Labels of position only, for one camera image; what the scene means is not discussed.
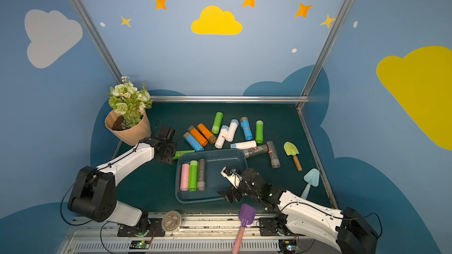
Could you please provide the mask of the pink trash bag roll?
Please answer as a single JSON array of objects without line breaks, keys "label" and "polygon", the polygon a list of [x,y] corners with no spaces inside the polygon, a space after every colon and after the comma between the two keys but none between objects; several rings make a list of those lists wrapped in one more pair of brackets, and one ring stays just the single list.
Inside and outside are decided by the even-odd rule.
[{"label": "pink trash bag roll", "polygon": [[190,182],[190,164],[184,163],[181,166],[180,190],[187,191]]}]

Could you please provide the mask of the dark teal storage box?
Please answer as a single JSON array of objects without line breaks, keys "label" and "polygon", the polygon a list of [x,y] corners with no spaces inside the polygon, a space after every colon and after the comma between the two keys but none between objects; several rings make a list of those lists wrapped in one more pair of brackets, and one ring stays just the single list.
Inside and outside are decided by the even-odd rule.
[{"label": "dark teal storage box", "polygon": [[[182,165],[192,160],[206,160],[206,189],[204,191],[182,191],[180,189]],[[248,168],[244,153],[239,149],[202,151],[183,155],[177,160],[175,176],[175,198],[183,204],[220,201],[224,198],[219,191],[232,187],[227,178],[221,175],[224,167],[232,166],[240,174]]]}]

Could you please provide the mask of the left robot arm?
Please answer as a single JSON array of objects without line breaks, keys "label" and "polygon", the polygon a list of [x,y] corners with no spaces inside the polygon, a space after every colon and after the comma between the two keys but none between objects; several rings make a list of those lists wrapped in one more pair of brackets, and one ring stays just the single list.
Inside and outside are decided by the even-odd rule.
[{"label": "left robot arm", "polygon": [[82,168],[72,187],[68,209],[95,222],[113,222],[146,232],[148,213],[118,201],[117,186],[147,162],[172,164],[177,147],[175,133],[173,128],[161,127],[156,135],[140,140],[125,154],[97,167]]}]

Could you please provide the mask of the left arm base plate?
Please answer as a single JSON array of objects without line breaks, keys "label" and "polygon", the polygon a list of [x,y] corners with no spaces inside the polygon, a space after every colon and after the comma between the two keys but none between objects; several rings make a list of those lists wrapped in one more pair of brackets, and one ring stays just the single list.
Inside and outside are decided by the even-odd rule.
[{"label": "left arm base plate", "polygon": [[120,225],[117,236],[127,238],[164,237],[165,231],[162,228],[162,219],[151,217],[148,218],[147,223],[142,221],[137,226]]}]

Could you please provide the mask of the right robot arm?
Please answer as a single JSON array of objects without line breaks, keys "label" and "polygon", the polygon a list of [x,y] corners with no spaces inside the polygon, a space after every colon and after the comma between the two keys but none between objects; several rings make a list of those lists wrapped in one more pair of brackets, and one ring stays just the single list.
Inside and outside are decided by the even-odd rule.
[{"label": "right robot arm", "polygon": [[374,228],[353,208],[327,208],[303,199],[289,190],[267,183],[253,168],[240,172],[233,166],[223,167],[221,175],[232,185],[221,191],[229,203],[243,196],[254,199],[265,210],[276,215],[276,230],[311,237],[343,254],[373,254],[380,238]]}]

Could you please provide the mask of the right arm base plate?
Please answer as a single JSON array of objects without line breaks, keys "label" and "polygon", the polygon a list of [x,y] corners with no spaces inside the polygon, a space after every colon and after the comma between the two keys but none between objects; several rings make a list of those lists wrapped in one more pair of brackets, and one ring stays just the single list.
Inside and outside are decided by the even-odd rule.
[{"label": "right arm base plate", "polygon": [[275,218],[260,218],[258,228],[261,236],[294,236],[281,222]]}]

